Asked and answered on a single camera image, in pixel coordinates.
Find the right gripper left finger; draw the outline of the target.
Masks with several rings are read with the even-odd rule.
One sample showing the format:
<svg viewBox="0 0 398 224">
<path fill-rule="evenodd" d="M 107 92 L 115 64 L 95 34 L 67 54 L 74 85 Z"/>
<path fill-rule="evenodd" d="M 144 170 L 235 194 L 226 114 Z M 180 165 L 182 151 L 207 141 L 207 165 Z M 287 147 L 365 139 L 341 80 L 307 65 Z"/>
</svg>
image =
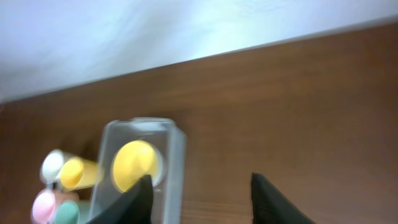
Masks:
<svg viewBox="0 0 398 224">
<path fill-rule="evenodd" d="M 151 224 L 153 201 L 152 178 L 144 175 L 88 224 Z"/>
</svg>

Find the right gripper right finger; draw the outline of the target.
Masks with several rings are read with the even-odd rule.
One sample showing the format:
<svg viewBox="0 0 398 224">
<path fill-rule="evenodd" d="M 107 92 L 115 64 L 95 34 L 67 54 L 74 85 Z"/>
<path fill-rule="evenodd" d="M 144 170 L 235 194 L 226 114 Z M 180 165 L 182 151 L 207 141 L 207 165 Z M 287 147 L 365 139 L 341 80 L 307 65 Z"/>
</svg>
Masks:
<svg viewBox="0 0 398 224">
<path fill-rule="evenodd" d="M 315 224 L 263 175 L 252 173 L 253 224 Z"/>
</svg>

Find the pink plastic cup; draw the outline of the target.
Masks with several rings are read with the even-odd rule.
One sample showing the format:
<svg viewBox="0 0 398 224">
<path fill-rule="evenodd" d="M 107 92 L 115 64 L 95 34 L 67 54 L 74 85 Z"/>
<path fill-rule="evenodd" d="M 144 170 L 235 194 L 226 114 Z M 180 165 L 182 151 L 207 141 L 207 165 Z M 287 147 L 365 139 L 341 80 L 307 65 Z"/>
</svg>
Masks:
<svg viewBox="0 0 398 224">
<path fill-rule="evenodd" d="M 78 202 L 79 196 L 73 192 L 62 192 L 59 190 L 43 189 L 36 196 L 31 210 L 33 224 L 53 224 L 59 206 L 72 200 Z"/>
</svg>

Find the yellow plastic bowl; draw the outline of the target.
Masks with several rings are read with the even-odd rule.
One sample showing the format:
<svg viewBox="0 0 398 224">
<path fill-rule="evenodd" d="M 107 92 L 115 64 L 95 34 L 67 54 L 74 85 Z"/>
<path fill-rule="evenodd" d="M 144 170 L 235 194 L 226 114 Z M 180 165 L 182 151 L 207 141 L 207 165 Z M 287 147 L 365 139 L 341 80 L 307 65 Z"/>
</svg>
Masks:
<svg viewBox="0 0 398 224">
<path fill-rule="evenodd" d="M 121 192 L 127 192 L 144 175 L 150 175 L 156 184 L 162 175 L 161 168 L 161 159 L 153 145 L 142 140 L 131 141 L 114 157 L 113 182 Z"/>
</svg>

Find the white plastic cup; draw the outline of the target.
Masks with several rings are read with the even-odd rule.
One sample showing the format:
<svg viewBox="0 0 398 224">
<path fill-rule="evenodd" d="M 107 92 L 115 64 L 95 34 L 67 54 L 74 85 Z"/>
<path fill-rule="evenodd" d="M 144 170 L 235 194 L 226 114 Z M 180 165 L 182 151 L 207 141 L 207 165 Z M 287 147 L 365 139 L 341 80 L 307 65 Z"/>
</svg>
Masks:
<svg viewBox="0 0 398 224">
<path fill-rule="evenodd" d="M 73 154 L 54 149 L 49 152 L 40 168 L 40 179 L 44 184 L 52 184 L 60 180 L 63 165 L 73 157 Z"/>
</svg>

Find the yellow plastic cup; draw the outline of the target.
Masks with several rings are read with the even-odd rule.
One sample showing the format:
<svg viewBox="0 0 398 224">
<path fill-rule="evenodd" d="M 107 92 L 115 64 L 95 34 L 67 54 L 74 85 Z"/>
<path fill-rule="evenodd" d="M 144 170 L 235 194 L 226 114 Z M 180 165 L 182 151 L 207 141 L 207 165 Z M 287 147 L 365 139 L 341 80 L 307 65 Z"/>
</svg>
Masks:
<svg viewBox="0 0 398 224">
<path fill-rule="evenodd" d="M 60 183 L 69 191 L 94 187 L 102 178 L 103 170 L 97 163 L 80 157 L 70 158 L 60 173 Z"/>
</svg>

